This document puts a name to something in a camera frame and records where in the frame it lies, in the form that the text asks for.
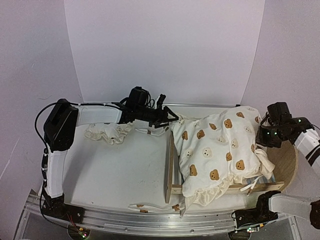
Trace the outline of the wooden pet bed frame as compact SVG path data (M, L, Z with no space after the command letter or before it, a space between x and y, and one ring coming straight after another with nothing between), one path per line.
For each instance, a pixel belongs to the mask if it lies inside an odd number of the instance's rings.
M265 151L267 153L266 147L260 146L259 144L257 144L257 145L260 148L265 149ZM177 153L177 150L176 150L176 147L174 144L174 137L173 137L172 131L171 131L171 136L170 136L170 149L169 149L169 160L168 160L167 170L168 170L168 176L167 176L167 189L166 189L165 199L167 201L169 201L171 196L174 194L180 195L184 199L184 196L182 193L182 185L183 185L184 180L183 180L183 176L180 172L179 157L178 157L178 153ZM279 178L275 177L275 180L276 180L276 182L271 182L271 183L266 183L266 184L272 184L277 187L283 186L283 183L281 182L281 180ZM257 191L255 188L258 185L264 185L264 184L265 183L256 184L253 189L247 189L247 190L242 190L242 188L246 187L247 185L233 184L227 189L227 191L225 192L224 195L226 195L226 194L247 194L247 195L249 195L252 192L261 192L261 191Z

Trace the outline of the bear print cushion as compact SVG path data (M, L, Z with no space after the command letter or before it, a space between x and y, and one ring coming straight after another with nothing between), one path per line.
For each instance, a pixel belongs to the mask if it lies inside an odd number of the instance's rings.
M258 110L250 106L229 108L203 118L180 114L170 129L183 176L184 200L166 207L131 204L129 209L185 213L192 204L209 205L231 185L244 184L246 179L254 181L243 191L252 190L261 177L269 180L275 165L256 143L260 121Z

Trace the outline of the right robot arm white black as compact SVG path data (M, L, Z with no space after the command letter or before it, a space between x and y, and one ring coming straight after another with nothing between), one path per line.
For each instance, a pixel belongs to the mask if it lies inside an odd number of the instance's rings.
M305 117L292 117L286 102L276 102L267 107L258 128L256 142L267 148L267 156L275 164L273 174L282 186L260 184L255 190L263 193L256 206L232 213L236 230L252 232L278 219L280 213L306 219L320 228L320 201L306 197L286 195L285 187L293 180L302 154L309 165L320 160L320 136L317 127Z

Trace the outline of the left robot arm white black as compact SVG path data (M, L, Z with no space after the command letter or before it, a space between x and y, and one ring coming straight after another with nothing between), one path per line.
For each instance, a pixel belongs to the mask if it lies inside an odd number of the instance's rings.
M45 148L41 162L43 183L41 196L44 203L40 212L44 217L81 223L84 208L65 204L63 170L66 155L74 142L76 127L87 124L128 124L135 120L147 122L156 129L169 126L178 116L163 106L166 96L161 94L149 106L151 96L140 86L133 88L128 97L111 103L73 103L61 98L51 103L53 108L43 125L40 137Z

